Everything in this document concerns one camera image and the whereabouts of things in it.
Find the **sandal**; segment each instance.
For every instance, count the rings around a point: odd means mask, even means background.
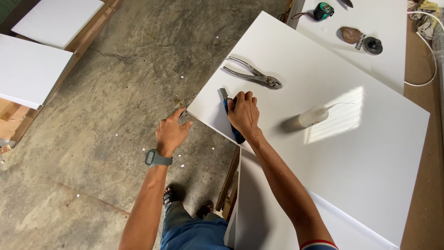
[[[212,213],[212,211],[213,211],[212,202],[207,202],[203,206],[201,206],[200,209],[196,212],[196,216],[199,217],[200,219],[204,219],[209,213]]]
[[[169,186],[165,189],[165,191],[167,191],[168,189],[171,189],[171,191],[163,194],[163,205],[164,206],[168,206],[172,202],[177,201],[176,190],[174,190],[174,187]]]

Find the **tape measure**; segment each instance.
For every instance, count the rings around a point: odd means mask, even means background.
[[[319,3],[313,11],[314,19],[316,21],[324,20],[329,16],[333,16],[334,9],[328,3]]]
[[[313,18],[313,20],[315,21],[322,21],[329,16],[333,16],[333,14],[334,14],[334,9],[328,3],[319,3],[316,6],[316,9],[314,9],[313,14],[308,12],[299,13],[292,16],[291,19],[297,19],[303,15],[307,15]]]

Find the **white cable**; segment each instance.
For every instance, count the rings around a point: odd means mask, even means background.
[[[414,13],[425,14],[425,15],[428,15],[428,16],[431,16],[431,17],[435,18],[435,19],[438,21],[438,23],[441,25],[441,28],[442,28],[443,31],[444,31],[444,25],[443,25],[443,23],[442,23],[441,20],[439,20],[439,18],[437,18],[436,16],[434,16],[434,15],[432,15],[432,14],[430,14],[430,13],[427,13],[427,12],[422,12],[422,11],[410,11],[410,12],[407,12],[407,14],[414,14]],[[438,65],[437,65],[437,63],[436,63],[436,57],[435,57],[435,53],[433,53],[432,47],[430,47],[430,45],[428,44],[428,42],[424,39],[424,37],[423,37],[421,34],[419,34],[419,32],[416,32],[416,33],[419,35],[419,37],[422,39],[422,41],[424,41],[425,44],[427,45],[427,47],[430,49],[430,52],[432,53],[432,56],[433,56],[433,62],[435,63],[435,73],[433,74],[433,76],[432,76],[432,78],[430,79],[430,81],[428,81],[428,82],[426,82],[426,83],[424,83],[424,84],[412,84],[412,83],[409,83],[409,82],[404,81],[405,84],[408,84],[408,85],[411,85],[411,86],[419,87],[419,86],[427,85],[427,84],[431,83],[431,82],[433,81],[433,79],[435,79],[435,77],[436,77],[436,72],[438,71]]]

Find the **foot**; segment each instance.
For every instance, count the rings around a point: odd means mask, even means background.
[[[209,213],[213,212],[213,206],[211,202],[208,202],[200,207],[199,211],[197,211],[196,216],[204,219]]]
[[[176,191],[174,190],[174,187],[169,186],[163,192],[163,205],[168,206],[175,201],[177,201]]]

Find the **watch face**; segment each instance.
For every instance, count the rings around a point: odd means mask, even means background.
[[[147,152],[147,157],[145,158],[145,164],[148,166],[151,166],[151,164],[153,163],[154,160],[154,155],[155,155],[155,151],[150,149]]]

